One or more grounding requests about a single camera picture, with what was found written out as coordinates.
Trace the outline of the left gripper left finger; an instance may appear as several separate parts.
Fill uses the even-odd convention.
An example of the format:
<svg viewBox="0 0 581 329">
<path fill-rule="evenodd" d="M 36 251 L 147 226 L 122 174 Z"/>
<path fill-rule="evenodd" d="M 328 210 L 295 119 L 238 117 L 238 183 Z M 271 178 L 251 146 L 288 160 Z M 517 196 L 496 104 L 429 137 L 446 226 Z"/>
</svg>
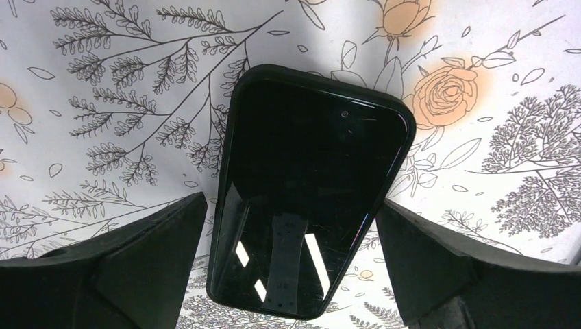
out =
<svg viewBox="0 0 581 329">
<path fill-rule="evenodd" d="M 174 328 L 207 211 L 194 193 L 35 258 L 1 262 L 2 328 Z"/>
</svg>

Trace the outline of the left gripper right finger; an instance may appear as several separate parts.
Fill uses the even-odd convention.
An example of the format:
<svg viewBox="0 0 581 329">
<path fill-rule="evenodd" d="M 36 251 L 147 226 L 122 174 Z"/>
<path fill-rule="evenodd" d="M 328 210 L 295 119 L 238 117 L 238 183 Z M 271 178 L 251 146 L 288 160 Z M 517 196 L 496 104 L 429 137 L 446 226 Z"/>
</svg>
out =
<svg viewBox="0 0 581 329">
<path fill-rule="evenodd" d="M 385 201 L 376 215 L 409 328 L 579 328 L 580 268 L 514 254 Z"/>
</svg>

